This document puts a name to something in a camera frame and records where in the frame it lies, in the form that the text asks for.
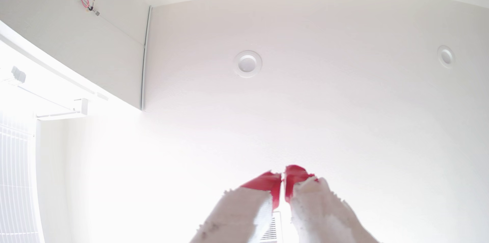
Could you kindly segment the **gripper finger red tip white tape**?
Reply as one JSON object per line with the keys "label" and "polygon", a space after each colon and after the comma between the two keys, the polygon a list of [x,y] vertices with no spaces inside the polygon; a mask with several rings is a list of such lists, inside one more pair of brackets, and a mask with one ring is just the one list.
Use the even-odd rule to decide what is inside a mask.
{"label": "gripper finger red tip white tape", "polygon": [[325,178],[298,165],[286,166],[284,174],[285,200],[299,242],[378,242]]}
{"label": "gripper finger red tip white tape", "polygon": [[279,205],[282,175],[262,173],[224,192],[190,242],[259,242]]}

